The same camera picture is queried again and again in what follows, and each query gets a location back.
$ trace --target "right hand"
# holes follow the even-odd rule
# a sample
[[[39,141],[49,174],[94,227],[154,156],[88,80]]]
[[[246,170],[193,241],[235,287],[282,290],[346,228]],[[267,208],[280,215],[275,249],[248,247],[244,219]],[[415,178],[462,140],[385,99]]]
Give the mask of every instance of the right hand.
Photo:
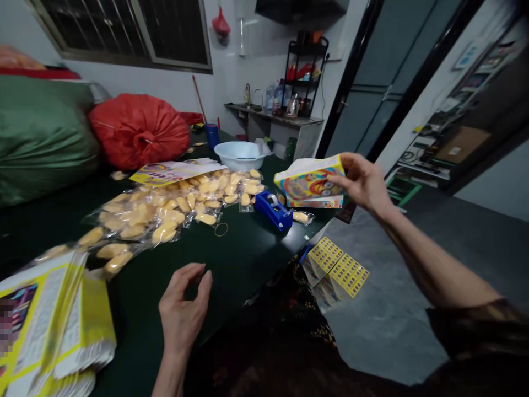
[[[395,210],[377,165],[358,153],[341,153],[340,160],[348,169],[347,177],[331,175],[327,178],[329,182],[343,187],[358,205],[377,216],[383,217]]]
[[[162,296],[158,308],[164,332],[165,355],[187,357],[206,318],[213,277],[211,270],[200,280],[194,301],[186,301],[183,294],[193,281],[198,281],[206,264],[190,263],[178,269]]]

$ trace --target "green table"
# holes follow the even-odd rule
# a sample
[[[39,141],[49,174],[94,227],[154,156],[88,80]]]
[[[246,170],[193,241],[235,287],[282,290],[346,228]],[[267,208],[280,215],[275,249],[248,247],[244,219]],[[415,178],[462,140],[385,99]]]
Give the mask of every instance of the green table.
[[[233,139],[221,133],[221,141]],[[193,141],[205,141],[193,135]],[[218,159],[207,146],[190,158]],[[288,164],[276,156],[264,161],[261,172],[272,191],[273,176]],[[91,226],[81,219],[94,208],[115,197],[131,183],[115,182],[109,173],[94,175],[79,184],[25,205],[0,212],[3,233],[12,235],[12,250],[29,261],[44,250],[77,240]],[[203,344],[242,307],[288,260],[335,214],[335,210],[314,209],[309,226],[294,222],[280,233],[259,212],[239,213],[238,206],[223,209],[227,234],[216,237],[214,229],[193,222],[178,242],[162,244],[133,259],[109,283],[112,317],[118,340],[114,360],[97,375],[91,396],[150,395],[163,352],[163,335],[158,301],[173,272],[189,262],[205,262],[213,271],[213,287],[204,326],[197,345]]]

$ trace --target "blue tape dispenser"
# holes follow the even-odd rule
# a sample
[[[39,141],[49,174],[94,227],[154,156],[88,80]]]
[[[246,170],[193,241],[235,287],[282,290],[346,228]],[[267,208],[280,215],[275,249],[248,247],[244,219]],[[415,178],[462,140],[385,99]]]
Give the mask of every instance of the blue tape dispenser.
[[[255,209],[264,213],[281,232],[292,226],[292,212],[287,211],[268,190],[255,196]]]

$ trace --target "left hand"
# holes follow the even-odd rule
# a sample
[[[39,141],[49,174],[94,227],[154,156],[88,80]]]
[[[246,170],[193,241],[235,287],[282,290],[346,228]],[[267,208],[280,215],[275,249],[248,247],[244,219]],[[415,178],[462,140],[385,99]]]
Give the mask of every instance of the left hand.
[[[164,354],[188,356],[204,323],[213,277],[209,270],[200,281],[194,301],[183,294],[189,282],[204,273],[206,264],[190,263],[177,270],[162,296],[158,309],[164,331]]]

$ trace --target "dark clothing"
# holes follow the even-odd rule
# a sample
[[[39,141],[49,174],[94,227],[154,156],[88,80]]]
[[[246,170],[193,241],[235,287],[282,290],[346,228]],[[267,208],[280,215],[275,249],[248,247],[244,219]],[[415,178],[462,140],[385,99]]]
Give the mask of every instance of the dark clothing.
[[[428,309],[450,361],[423,384],[409,387],[350,369],[342,361],[296,258],[274,282],[194,354],[186,396],[524,393],[529,323],[506,300],[473,309]]]

